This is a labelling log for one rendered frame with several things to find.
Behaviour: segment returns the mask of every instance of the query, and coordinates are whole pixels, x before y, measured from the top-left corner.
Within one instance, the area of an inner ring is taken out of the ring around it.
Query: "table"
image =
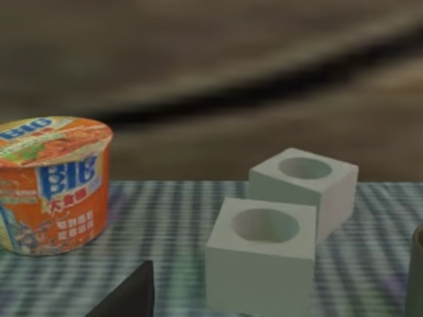
[[[0,317],[77,317],[143,260],[155,265],[156,316],[230,317],[204,308],[204,245],[224,196],[244,182],[112,182],[110,224],[61,256],[0,251]],[[400,316],[423,183],[361,183],[356,211],[318,247],[312,317]]]

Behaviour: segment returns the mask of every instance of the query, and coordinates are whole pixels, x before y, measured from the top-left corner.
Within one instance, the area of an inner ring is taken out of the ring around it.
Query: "white cube with hole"
[[[317,207],[317,243],[354,210],[358,166],[299,149],[287,149],[249,172],[248,199]]]
[[[317,211],[225,198],[206,244],[207,306],[264,317],[306,316]]]

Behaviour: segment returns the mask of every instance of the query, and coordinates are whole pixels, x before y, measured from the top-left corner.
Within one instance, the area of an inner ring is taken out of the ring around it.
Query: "blue big lettering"
[[[48,127],[53,121],[48,118],[39,118],[31,121],[30,123],[15,127],[13,129],[5,130],[0,132],[0,139],[13,140],[17,137],[22,137],[27,133],[35,132],[43,127]]]
[[[84,186],[95,177],[96,160],[89,157],[81,162],[40,167],[38,179],[42,195],[51,200],[55,195]]]

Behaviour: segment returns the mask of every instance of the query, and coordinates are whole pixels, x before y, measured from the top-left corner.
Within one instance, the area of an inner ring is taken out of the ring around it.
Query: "orange cup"
[[[112,130],[83,118],[0,125],[0,246],[18,254],[68,252],[108,218]]]

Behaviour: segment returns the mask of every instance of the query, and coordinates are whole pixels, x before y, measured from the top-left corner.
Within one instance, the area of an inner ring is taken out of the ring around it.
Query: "block's top face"
[[[316,208],[225,198],[206,248],[314,260]]]
[[[358,166],[299,149],[287,149],[251,171],[322,192],[349,173],[358,173]]]

